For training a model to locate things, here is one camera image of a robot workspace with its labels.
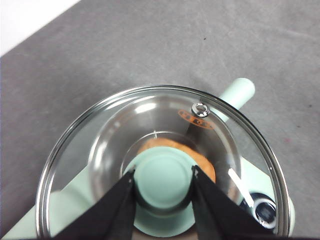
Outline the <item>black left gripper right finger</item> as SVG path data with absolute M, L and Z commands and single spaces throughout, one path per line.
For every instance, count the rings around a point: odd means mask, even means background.
M 235 204 L 197 165 L 192 166 L 191 201 L 200 240 L 278 240 Z

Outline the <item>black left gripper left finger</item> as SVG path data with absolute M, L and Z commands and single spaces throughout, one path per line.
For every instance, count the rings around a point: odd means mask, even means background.
M 134 170 L 128 171 L 97 203 L 54 240 L 130 240 L 136 214 Z

